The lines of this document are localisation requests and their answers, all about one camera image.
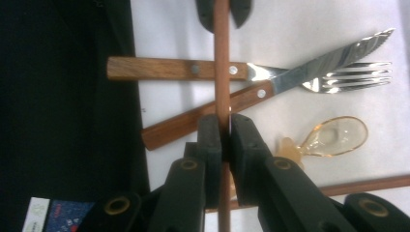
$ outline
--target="metal blade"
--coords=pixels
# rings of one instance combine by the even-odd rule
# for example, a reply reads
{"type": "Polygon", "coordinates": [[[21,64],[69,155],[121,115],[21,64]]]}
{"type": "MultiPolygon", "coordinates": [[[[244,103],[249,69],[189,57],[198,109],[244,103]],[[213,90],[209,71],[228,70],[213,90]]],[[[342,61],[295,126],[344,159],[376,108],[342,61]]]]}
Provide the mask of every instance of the metal blade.
{"type": "Polygon", "coordinates": [[[315,77],[323,76],[328,72],[350,65],[377,49],[385,42],[395,29],[391,28],[366,37],[358,42],[331,51],[302,66],[271,78],[274,93],[277,95],[315,77]]]}

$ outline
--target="wooden stick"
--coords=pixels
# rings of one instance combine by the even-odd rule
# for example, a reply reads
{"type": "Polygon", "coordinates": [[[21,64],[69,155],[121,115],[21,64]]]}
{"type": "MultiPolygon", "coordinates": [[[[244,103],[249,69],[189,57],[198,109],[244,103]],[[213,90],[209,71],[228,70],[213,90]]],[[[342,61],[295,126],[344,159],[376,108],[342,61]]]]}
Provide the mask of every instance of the wooden stick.
{"type": "Polygon", "coordinates": [[[376,179],[370,181],[362,181],[356,183],[348,183],[337,186],[329,186],[320,188],[323,194],[327,196],[336,196],[351,194],[364,191],[374,191],[382,189],[394,189],[400,187],[410,186],[410,175],[395,176],[383,179],[376,179]]]}
{"type": "Polygon", "coordinates": [[[222,145],[222,174],[220,182],[219,231],[230,231],[229,199],[229,1],[216,0],[214,5],[215,40],[215,99],[220,122],[222,145]]]}

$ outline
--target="fork handle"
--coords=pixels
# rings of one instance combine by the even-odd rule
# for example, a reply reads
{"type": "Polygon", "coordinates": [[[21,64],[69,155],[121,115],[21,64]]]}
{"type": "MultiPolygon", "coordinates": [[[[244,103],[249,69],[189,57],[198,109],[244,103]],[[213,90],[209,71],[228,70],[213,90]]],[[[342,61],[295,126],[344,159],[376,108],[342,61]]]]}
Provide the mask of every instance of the fork handle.
{"type": "MultiPolygon", "coordinates": [[[[274,90],[271,81],[258,81],[248,88],[230,95],[231,113],[242,111],[271,98],[273,95],[274,90]],[[258,97],[261,90],[265,91],[265,95],[258,97]]],[[[200,117],[213,113],[215,113],[214,101],[148,127],[142,130],[142,140],[145,147],[152,151],[188,135],[197,130],[197,122],[200,117]]]]}
{"type": "MultiPolygon", "coordinates": [[[[110,80],[214,80],[214,64],[214,61],[109,57],[106,68],[110,80]]],[[[230,62],[229,67],[236,68],[236,72],[229,73],[230,79],[248,79],[247,63],[230,62]]]]}

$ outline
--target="white surface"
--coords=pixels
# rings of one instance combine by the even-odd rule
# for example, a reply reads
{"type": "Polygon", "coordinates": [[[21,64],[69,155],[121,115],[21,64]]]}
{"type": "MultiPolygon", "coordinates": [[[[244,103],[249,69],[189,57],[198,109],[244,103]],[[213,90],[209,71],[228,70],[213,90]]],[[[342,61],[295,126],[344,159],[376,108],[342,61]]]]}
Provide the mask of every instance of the white surface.
{"type": "MultiPolygon", "coordinates": [[[[320,95],[294,88],[242,114],[258,127],[272,152],[289,136],[303,142],[312,127],[349,115],[369,130],[366,144],[333,159],[303,158],[319,187],[410,173],[410,12],[408,1],[255,0],[249,20],[230,31],[231,61],[294,68],[388,28],[395,32],[362,61],[392,61],[393,82],[356,92],[320,95]]],[[[199,23],[192,0],[133,0],[136,56],[213,60],[213,34],[199,23]]],[[[140,81],[144,127],[214,98],[212,82],[140,81]]],[[[232,91],[240,88],[232,85],[232,91]]],[[[151,188],[162,185],[171,162],[196,133],[147,151],[151,188]]]]}
{"type": "MultiPolygon", "coordinates": [[[[257,218],[257,207],[231,211],[231,232],[262,231],[257,218]]],[[[205,215],[205,232],[218,231],[218,213],[205,215]]]]}

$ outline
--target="clamp jaw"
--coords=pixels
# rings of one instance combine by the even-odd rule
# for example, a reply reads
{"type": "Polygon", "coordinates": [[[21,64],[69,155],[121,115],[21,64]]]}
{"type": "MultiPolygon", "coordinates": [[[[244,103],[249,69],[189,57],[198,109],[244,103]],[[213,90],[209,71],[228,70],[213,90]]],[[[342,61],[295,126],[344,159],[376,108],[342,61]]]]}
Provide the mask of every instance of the clamp jaw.
{"type": "MultiPolygon", "coordinates": [[[[230,10],[237,28],[248,19],[251,10],[250,0],[230,0],[230,10]]],[[[196,10],[202,26],[214,32],[214,0],[196,0],[196,10]]]]}
{"type": "MultiPolygon", "coordinates": [[[[230,149],[238,202],[258,206],[264,231],[410,231],[410,218],[380,197],[356,193],[340,204],[323,195],[298,164],[271,155],[250,118],[231,116],[230,149]]],[[[217,117],[205,116],[162,187],[102,199],[77,231],[203,231],[205,209],[219,204],[221,154],[217,117]]]]}

